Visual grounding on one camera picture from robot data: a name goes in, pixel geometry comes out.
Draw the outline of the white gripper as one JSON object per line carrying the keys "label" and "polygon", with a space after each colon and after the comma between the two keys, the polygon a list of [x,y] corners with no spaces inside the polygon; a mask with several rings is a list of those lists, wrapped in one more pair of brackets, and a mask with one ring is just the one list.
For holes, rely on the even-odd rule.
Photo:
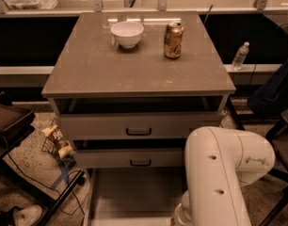
{"label": "white gripper", "polygon": [[183,223],[181,222],[179,211],[180,211],[181,205],[177,205],[170,220],[170,226],[183,226]]}

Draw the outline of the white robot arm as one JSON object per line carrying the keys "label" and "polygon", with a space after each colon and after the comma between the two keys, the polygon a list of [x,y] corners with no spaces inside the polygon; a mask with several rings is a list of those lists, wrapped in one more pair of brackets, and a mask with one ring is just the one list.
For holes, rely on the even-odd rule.
{"label": "white robot arm", "polygon": [[172,226],[251,226],[241,188],[274,166],[274,150],[265,138],[201,127],[186,141],[184,163],[187,190],[172,215]]}

